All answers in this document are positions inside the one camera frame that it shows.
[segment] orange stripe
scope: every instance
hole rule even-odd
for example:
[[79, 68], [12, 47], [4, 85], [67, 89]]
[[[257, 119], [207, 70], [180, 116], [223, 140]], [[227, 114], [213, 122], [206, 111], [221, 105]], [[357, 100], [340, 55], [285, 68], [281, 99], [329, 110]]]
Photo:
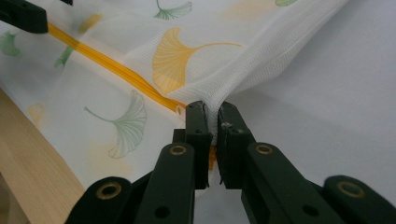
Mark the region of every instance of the orange stripe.
[[209, 149], [209, 170], [213, 170], [216, 160], [216, 146], [211, 146]]
[[61, 40], [66, 45], [70, 46], [70, 48], [81, 53], [85, 57], [102, 65], [110, 72], [121, 77], [159, 104], [171, 109], [172, 111], [177, 111], [178, 106], [186, 107], [184, 104], [178, 101], [167, 99], [160, 95], [160, 93], [157, 92], [157, 90], [155, 90], [145, 79], [143, 79], [141, 76], [139, 76], [136, 72], [129, 69], [128, 67], [125, 67], [124, 65], [107, 57], [105, 54], [77, 41], [71, 35], [68, 35], [53, 24], [49, 23], [48, 27], [49, 33], [51, 35]]

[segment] black plastic part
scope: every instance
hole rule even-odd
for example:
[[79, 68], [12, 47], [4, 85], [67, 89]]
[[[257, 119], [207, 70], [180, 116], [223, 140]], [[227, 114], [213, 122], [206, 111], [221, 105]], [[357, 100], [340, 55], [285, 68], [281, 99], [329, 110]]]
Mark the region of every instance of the black plastic part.
[[329, 177], [323, 187], [323, 197], [347, 223], [396, 223], [396, 208], [352, 177]]
[[131, 183], [111, 176], [92, 184], [78, 200], [66, 224], [133, 223], [150, 174]]
[[73, 0], [61, 0], [61, 1], [63, 1], [67, 5], [73, 6]]
[[[247, 195], [243, 196], [243, 203], [251, 210], [247, 214], [252, 223], [262, 219], [269, 224], [344, 223], [278, 148], [265, 143], [251, 144], [246, 165], [250, 176], [243, 188]], [[258, 208], [251, 209], [258, 204], [251, 199], [257, 197], [262, 198], [258, 203], [264, 203], [261, 207], [268, 216], [259, 214]]]
[[164, 147], [134, 223], [192, 223], [194, 192], [193, 147], [184, 143]]
[[186, 130], [174, 129], [172, 143], [185, 143], [185, 142], [186, 142]]
[[0, 0], [0, 20], [29, 33], [48, 31], [46, 10], [22, 0]]
[[205, 104], [194, 102], [186, 107], [186, 143], [195, 150], [195, 188], [208, 186], [209, 149], [212, 134], [207, 128]]
[[221, 180], [227, 189], [241, 189], [245, 177], [244, 154], [255, 142], [236, 106], [223, 103], [218, 114], [218, 158]]

